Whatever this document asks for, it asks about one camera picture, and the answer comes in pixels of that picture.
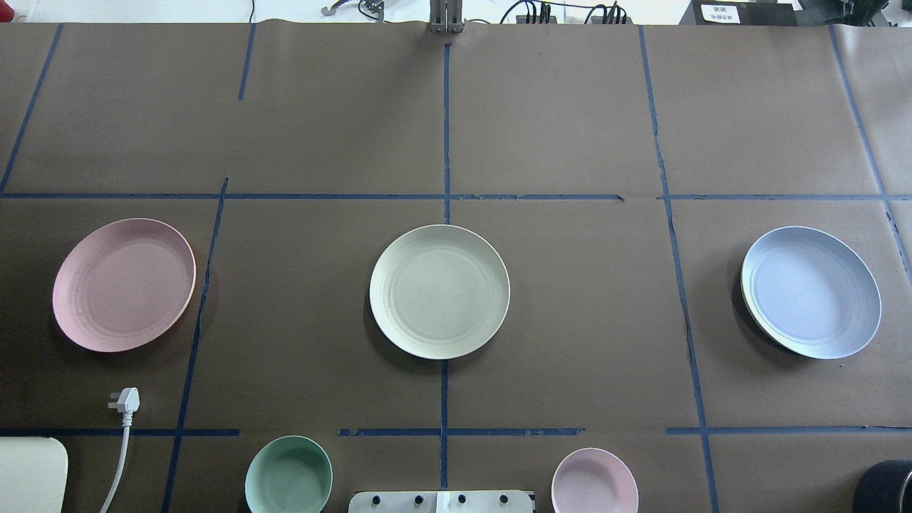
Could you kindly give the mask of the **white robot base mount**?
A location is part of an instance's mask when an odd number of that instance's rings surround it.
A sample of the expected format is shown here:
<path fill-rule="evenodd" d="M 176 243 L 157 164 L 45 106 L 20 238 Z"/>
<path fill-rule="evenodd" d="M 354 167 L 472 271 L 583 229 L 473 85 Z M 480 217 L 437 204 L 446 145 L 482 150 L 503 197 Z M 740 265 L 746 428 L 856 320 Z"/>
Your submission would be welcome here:
<path fill-rule="evenodd" d="M 534 493 L 504 490 L 365 491 L 348 512 L 535 512 Z"/>

